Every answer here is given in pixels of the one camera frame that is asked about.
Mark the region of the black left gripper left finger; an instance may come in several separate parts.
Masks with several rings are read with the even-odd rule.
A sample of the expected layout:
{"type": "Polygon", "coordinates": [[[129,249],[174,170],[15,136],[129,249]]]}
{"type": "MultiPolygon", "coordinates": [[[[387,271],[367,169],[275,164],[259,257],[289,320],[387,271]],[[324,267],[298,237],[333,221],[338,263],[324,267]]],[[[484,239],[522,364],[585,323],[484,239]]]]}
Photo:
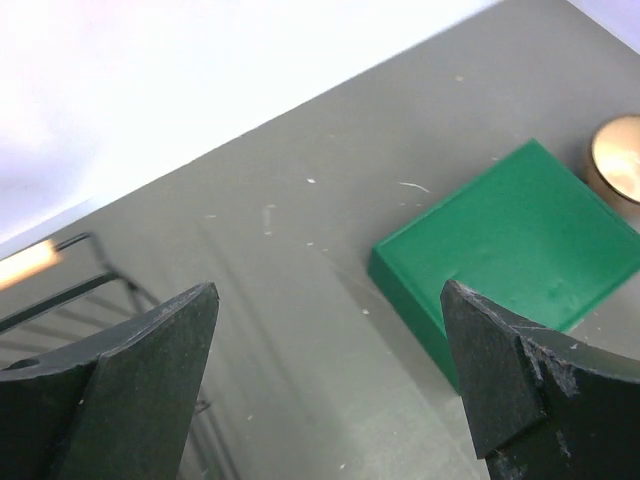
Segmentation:
{"type": "Polygon", "coordinates": [[[218,311],[201,283],[2,369],[2,478],[176,478],[218,311]]]}

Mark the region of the green jewelry box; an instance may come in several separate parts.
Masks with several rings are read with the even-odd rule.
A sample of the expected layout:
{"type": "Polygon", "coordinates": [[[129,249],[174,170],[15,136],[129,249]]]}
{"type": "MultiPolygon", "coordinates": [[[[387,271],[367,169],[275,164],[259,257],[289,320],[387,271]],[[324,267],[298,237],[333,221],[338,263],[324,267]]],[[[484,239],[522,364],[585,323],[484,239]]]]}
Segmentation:
{"type": "Polygon", "coordinates": [[[377,243],[367,272],[456,385],[448,280],[567,332],[638,269],[638,233],[532,140],[377,243]]]}

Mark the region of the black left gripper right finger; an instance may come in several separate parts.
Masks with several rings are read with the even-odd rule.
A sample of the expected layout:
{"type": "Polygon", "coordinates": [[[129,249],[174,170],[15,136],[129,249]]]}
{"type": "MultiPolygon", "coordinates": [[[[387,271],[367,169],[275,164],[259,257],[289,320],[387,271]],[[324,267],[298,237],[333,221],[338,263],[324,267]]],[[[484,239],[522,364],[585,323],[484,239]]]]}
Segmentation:
{"type": "Polygon", "coordinates": [[[636,479],[639,363],[453,280],[446,335],[478,459],[493,479],[636,479]]]}

